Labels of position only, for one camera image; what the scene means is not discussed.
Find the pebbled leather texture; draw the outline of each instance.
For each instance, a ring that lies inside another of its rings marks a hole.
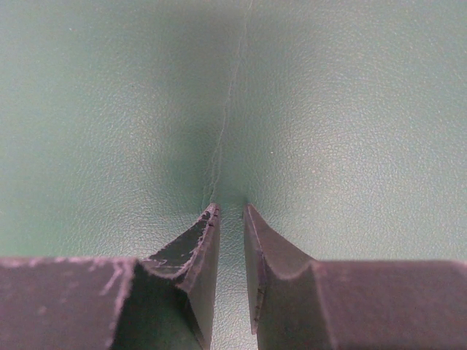
[[[319,259],[467,258],[464,1],[3,1],[0,254],[137,255],[242,205]]]

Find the dark metal tool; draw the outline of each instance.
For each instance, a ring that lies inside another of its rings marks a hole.
[[[318,261],[244,208],[252,333],[271,349],[467,349],[467,263]]]
[[[208,349],[220,212],[148,259],[0,258],[0,349]]]

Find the scratch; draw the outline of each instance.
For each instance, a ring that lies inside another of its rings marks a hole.
[[[99,295],[106,295],[109,291],[110,288],[114,285],[115,281],[117,281],[117,278],[120,277],[120,275],[123,273],[123,269],[120,267],[120,264],[118,262],[114,262],[114,273],[112,274],[112,277],[110,277],[110,280],[106,283],[102,291],[100,291]]]
[[[230,78],[230,81],[228,83],[228,90],[227,90],[227,96],[225,97],[225,101],[223,104],[223,122],[222,122],[222,127],[219,132],[219,137],[217,138],[217,143],[214,152],[212,153],[212,158],[211,158],[211,176],[210,176],[210,183],[207,186],[207,192],[209,193],[209,188],[211,189],[211,195],[209,197],[209,203],[212,203],[214,201],[215,195],[216,195],[216,189],[217,189],[217,183],[219,182],[220,179],[220,169],[222,165],[222,154],[223,154],[223,148],[222,148],[222,141],[223,137],[225,134],[225,130],[228,126],[228,117],[230,115],[230,106],[231,106],[231,101],[232,101],[232,96],[234,94],[234,88],[235,84],[239,75],[239,68],[240,68],[240,63],[242,61],[242,54],[245,50],[245,47],[247,46],[247,35],[248,35],[248,23],[251,17],[252,13],[252,6],[253,6],[254,0],[250,1],[250,4],[248,5],[247,11],[245,12],[244,16],[244,23],[243,23],[243,31],[242,34],[240,35],[239,38],[239,43],[236,47],[236,52],[235,52],[235,62],[233,64],[233,70],[232,70],[232,75]]]

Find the textured green surface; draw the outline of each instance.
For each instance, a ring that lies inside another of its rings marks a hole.
[[[464,1],[0,1],[0,254],[138,255],[241,208],[318,258],[467,258]]]

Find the crease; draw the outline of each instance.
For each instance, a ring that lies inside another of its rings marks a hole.
[[[244,52],[244,48],[247,46],[247,35],[248,35],[248,23],[251,17],[252,13],[252,6],[253,6],[254,0],[250,1],[250,4],[248,5],[248,8],[245,12],[244,20],[243,20],[243,29],[242,29],[242,34],[240,35],[239,38],[239,43],[236,48],[235,52],[235,61],[233,64],[233,70],[231,74],[231,78],[228,83],[228,90],[227,90],[227,96],[225,97],[225,101],[223,104],[223,122],[222,122],[222,127],[219,132],[219,137],[217,138],[217,143],[214,148],[214,151],[212,153],[212,158],[211,158],[211,163],[209,167],[211,168],[211,175],[210,175],[210,180],[209,184],[207,185],[207,190],[206,194],[203,195],[203,202],[204,198],[206,195],[209,194],[209,203],[213,203],[215,196],[216,196],[216,189],[217,189],[217,184],[220,180],[220,174],[221,174],[221,165],[222,165],[222,154],[223,154],[223,148],[222,148],[222,143],[223,143],[223,137],[225,134],[225,130],[228,126],[228,119],[231,114],[230,106],[232,102],[232,96],[234,94],[234,89],[235,89],[235,84],[239,75],[239,70],[240,70],[240,63],[242,62],[242,55]]]

